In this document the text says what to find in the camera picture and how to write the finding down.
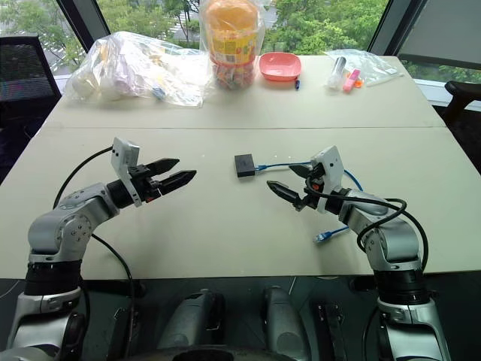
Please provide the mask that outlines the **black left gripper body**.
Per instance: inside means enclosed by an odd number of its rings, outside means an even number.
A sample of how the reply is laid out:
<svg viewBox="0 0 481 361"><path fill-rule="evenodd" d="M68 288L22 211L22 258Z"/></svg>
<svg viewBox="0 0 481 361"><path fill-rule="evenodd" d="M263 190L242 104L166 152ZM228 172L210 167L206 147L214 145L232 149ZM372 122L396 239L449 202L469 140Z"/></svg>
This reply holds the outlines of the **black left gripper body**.
<svg viewBox="0 0 481 361"><path fill-rule="evenodd" d="M157 175L154 163L129 167L129 175L141 202L149 203L162 196L160 182L153 179Z"/></svg>

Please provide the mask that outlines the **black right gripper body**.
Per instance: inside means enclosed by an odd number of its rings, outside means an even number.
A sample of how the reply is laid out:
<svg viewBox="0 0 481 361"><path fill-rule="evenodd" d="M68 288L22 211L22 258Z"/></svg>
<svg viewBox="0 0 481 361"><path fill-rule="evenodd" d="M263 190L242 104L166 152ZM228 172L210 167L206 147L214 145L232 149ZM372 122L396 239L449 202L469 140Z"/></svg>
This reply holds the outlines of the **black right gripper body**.
<svg viewBox="0 0 481 361"><path fill-rule="evenodd" d="M305 180L304 192L306 196L302 198L302 203L299 208L295 208L297 211L301 211L305 207L317 209L320 196L324 188L324 180L322 177L325 175L325 170L322 165L315 165L312 168L311 175Z"/></svg>

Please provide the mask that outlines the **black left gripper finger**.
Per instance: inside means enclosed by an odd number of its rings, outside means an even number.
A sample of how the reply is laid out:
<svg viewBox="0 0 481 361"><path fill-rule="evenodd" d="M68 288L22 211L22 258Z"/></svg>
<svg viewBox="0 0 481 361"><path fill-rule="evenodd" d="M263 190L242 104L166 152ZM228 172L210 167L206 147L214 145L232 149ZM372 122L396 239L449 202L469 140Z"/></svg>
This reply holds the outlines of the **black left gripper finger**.
<svg viewBox="0 0 481 361"><path fill-rule="evenodd" d="M180 160L173 158L163 158L146 165L149 169L150 177L161 175L170 171Z"/></svg>
<svg viewBox="0 0 481 361"><path fill-rule="evenodd" d="M181 187L187 185L196 176L196 170L179 171L164 180L159 181L159 192L165 196Z"/></svg>

